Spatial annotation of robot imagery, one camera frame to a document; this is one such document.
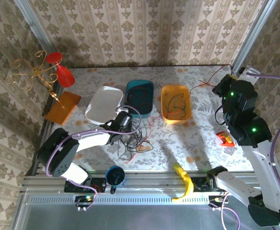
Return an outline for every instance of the white plastic dish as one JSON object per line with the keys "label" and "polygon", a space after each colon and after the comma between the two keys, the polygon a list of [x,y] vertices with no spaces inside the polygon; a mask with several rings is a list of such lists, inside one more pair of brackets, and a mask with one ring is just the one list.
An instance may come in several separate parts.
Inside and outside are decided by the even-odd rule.
{"label": "white plastic dish", "polygon": [[87,107],[86,118],[96,125],[115,119],[115,109],[120,105],[122,98],[121,90],[109,86],[100,87]]}

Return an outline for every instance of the wooden block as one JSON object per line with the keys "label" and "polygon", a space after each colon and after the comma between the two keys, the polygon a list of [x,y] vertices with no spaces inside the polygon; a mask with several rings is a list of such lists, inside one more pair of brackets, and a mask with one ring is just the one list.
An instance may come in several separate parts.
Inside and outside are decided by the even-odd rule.
{"label": "wooden block", "polygon": [[72,111],[76,108],[80,99],[80,96],[64,91],[59,98],[59,101],[63,104],[64,108],[59,102],[56,102],[45,116],[45,119],[63,126]]}

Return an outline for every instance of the table surface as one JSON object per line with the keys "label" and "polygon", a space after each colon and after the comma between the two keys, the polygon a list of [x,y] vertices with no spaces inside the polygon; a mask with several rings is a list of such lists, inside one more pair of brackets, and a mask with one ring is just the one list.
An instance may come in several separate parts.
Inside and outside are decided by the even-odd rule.
{"label": "table surface", "polygon": [[[80,95],[81,100],[63,126],[70,134],[95,127],[85,118],[85,110],[99,87],[108,85],[125,92],[125,87],[131,80],[149,80],[155,87],[153,111],[148,118],[152,131],[147,139],[153,145],[153,150],[137,153],[126,163],[131,155],[126,152],[121,156],[125,148],[122,143],[117,142],[112,146],[84,149],[76,154],[73,162],[88,170],[106,170],[113,165],[125,170],[169,170],[175,162],[185,170],[206,171],[219,165],[230,171],[252,170],[241,147],[223,147],[217,141],[216,133],[226,128],[215,121],[214,112],[221,105],[221,98],[212,93],[211,86],[192,90],[192,118],[186,124],[168,125],[160,117],[163,86],[182,84],[191,89],[201,84],[199,80],[207,81],[219,68],[220,66],[71,69],[76,82],[65,90]],[[214,75],[210,84],[216,85],[229,72],[228,67],[222,68]],[[222,113],[219,112],[217,117],[221,122]],[[149,133],[149,124],[147,119],[143,122],[141,128],[146,135]],[[62,126],[55,124],[53,130],[59,127]],[[146,144],[142,148],[150,149]]]}

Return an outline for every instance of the dark blue cup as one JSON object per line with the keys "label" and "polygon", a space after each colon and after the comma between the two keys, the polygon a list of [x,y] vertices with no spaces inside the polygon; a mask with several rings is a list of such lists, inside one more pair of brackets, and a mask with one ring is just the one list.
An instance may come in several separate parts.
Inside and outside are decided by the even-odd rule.
{"label": "dark blue cup", "polygon": [[125,172],[119,166],[112,166],[106,172],[106,181],[111,185],[110,193],[114,194],[117,188],[124,185]]}

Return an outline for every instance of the yellow banana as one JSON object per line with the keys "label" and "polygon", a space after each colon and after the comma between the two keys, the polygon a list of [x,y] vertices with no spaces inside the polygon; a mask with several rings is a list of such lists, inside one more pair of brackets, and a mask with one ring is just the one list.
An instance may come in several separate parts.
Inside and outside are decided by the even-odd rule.
{"label": "yellow banana", "polygon": [[180,166],[180,164],[175,163],[174,170],[183,179],[183,181],[186,185],[186,191],[182,197],[172,198],[172,201],[179,201],[179,200],[186,198],[190,193],[192,193],[194,191],[194,185],[193,185],[193,182],[192,182],[190,176],[188,175],[188,173],[186,171],[184,171],[184,169]]}

